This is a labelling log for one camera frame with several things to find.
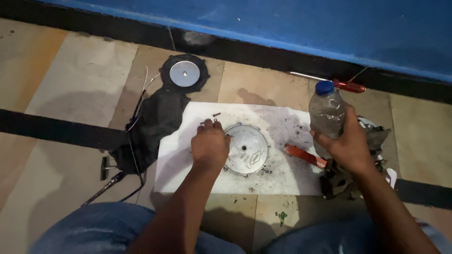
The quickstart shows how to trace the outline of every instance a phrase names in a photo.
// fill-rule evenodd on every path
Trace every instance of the black cloth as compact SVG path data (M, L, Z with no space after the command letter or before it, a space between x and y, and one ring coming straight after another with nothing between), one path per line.
M185 94L165 88L160 88L151 97L143 100L141 113L137 113L137 116L141 116L130 131L140 173L157 159L160 140L179 129L182 113L189 101L190 98ZM126 129L134 122L135 119L131 119ZM124 144L109 154L125 174L137 174L129 144Z

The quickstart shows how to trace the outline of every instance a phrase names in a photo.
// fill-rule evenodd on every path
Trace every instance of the clear plastic bottle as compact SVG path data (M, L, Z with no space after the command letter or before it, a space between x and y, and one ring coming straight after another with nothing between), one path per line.
M309 102L312 130L332 139L338 139L342 135L345 112L342 97L334 90L333 83L318 82L315 85L315 94ZM316 141L314 141L314 148L321 158L331 158L331 155Z

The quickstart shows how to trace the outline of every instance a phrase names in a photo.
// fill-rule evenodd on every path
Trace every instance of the blue wall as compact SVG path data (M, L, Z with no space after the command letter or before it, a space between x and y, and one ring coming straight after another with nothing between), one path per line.
M43 1L452 82L447 0Z

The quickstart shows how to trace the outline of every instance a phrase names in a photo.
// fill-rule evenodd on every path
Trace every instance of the circular metal plate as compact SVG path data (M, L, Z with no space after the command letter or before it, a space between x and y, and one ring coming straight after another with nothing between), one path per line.
M233 136L225 169L248 176L261 170L268 156L268 145L259 130L248 125L235 125L225 131Z
M199 68L190 61L180 61L171 67L169 77L178 86L192 86L199 79Z

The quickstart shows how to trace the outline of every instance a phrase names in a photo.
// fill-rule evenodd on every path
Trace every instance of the hand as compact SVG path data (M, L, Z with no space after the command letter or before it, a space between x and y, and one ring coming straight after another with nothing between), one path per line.
M338 140L311 131L314 140L326 149L339 165L351 173L373 167L364 128L359 124L355 108L346 103L344 132Z
M220 122L207 119L192 139L193 164L213 166L220 170L229 155L232 136L225 136Z

